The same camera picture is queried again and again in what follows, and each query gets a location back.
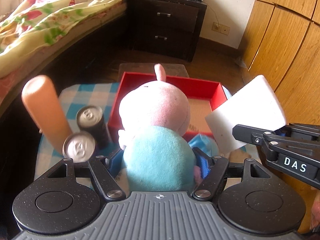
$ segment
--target bed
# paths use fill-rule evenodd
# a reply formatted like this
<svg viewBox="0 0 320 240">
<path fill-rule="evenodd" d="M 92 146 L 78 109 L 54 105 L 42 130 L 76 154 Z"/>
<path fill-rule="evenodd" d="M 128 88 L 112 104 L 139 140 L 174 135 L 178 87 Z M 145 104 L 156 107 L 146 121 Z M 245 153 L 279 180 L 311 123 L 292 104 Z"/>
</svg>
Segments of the bed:
<svg viewBox="0 0 320 240">
<path fill-rule="evenodd" d="M 25 0 L 0 23 L 0 116 L 31 77 L 125 11 L 125 0 Z"/>
</svg>

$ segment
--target can lid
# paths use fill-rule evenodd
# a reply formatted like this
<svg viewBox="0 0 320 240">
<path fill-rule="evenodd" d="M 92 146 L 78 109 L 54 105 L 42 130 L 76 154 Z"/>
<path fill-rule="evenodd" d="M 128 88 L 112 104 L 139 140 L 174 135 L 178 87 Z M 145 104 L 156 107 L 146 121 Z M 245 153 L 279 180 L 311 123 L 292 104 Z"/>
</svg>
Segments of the can lid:
<svg viewBox="0 0 320 240">
<path fill-rule="evenodd" d="M 63 144 L 63 156 L 74 162 L 86 162 L 95 150 L 95 140 L 85 131 L 70 135 Z"/>
<path fill-rule="evenodd" d="M 91 127 L 102 118 L 102 109 L 98 106 L 84 106 L 77 113 L 77 123 L 80 127 Z"/>
</svg>

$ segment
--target metal bolt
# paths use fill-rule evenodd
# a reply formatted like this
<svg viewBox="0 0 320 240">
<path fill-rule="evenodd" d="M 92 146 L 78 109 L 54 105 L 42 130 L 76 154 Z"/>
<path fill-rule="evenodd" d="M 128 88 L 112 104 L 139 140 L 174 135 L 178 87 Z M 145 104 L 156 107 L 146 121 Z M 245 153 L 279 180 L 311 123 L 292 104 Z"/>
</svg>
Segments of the metal bolt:
<svg viewBox="0 0 320 240">
<path fill-rule="evenodd" d="M 195 192 L 195 195 L 199 198 L 206 198 L 206 197 L 210 197 L 211 193 L 209 190 L 200 189 Z"/>
<path fill-rule="evenodd" d="M 107 196 L 111 197 L 111 198 L 118 198 L 118 197 L 121 197 L 122 194 L 123 194 L 123 192 L 121 190 L 113 189 L 113 190 L 108 191 Z"/>
</svg>

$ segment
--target white foam block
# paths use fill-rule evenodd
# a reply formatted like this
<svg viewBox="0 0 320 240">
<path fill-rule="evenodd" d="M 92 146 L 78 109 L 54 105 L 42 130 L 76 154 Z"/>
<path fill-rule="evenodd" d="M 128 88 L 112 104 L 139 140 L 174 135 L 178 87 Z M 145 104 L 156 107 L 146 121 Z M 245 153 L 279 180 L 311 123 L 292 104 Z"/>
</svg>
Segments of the white foam block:
<svg viewBox="0 0 320 240">
<path fill-rule="evenodd" d="M 232 136 L 232 129 L 237 124 L 272 131 L 286 125 L 284 111 L 262 75 L 254 78 L 207 115 L 205 120 L 222 154 L 227 154 L 246 144 L 235 140 Z"/>
</svg>

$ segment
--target white wall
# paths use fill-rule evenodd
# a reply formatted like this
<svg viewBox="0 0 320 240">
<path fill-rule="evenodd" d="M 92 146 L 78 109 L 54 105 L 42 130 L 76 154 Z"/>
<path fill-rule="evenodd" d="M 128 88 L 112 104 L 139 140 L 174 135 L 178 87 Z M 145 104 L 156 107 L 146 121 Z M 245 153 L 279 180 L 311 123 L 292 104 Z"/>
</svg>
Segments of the white wall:
<svg viewBox="0 0 320 240">
<path fill-rule="evenodd" d="M 248 23 L 254 0 L 204 0 L 217 14 L 220 24 L 230 27 L 229 35 L 212 31 L 217 22 L 214 12 L 208 7 L 200 36 L 238 48 Z"/>
</svg>

